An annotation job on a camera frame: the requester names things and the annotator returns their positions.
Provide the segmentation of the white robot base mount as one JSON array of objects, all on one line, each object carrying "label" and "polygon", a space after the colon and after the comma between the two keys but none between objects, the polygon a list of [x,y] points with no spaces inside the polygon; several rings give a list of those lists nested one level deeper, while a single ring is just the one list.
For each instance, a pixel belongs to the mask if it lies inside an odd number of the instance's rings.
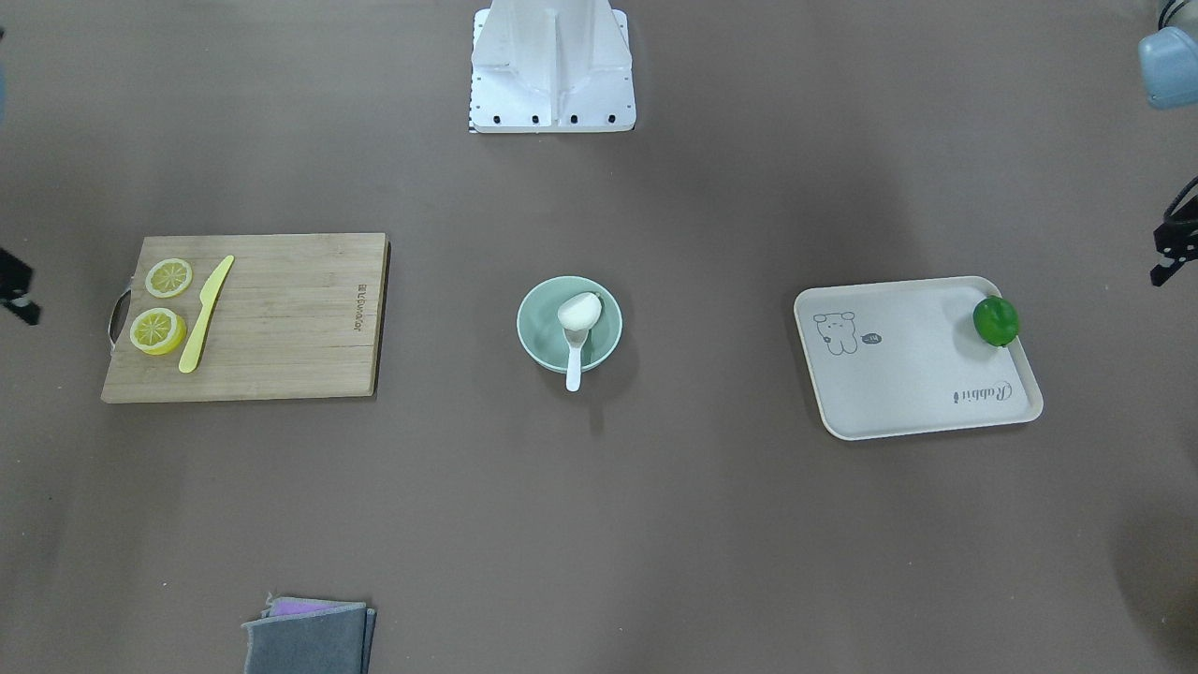
[{"label": "white robot base mount", "polygon": [[471,132],[635,128],[625,12],[607,1],[494,1],[476,12],[472,28]]}]

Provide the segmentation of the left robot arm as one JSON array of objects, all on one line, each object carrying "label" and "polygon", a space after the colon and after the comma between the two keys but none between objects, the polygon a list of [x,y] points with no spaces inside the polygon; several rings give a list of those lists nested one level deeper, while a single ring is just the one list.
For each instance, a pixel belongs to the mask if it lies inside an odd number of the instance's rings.
[{"label": "left robot arm", "polygon": [[[1157,30],[1138,44],[1146,102],[1154,110],[1175,110],[1197,102],[1197,4],[1160,1]],[[1150,272],[1152,286],[1168,283],[1197,259],[1197,180],[1176,193],[1152,231],[1157,265]]]}]

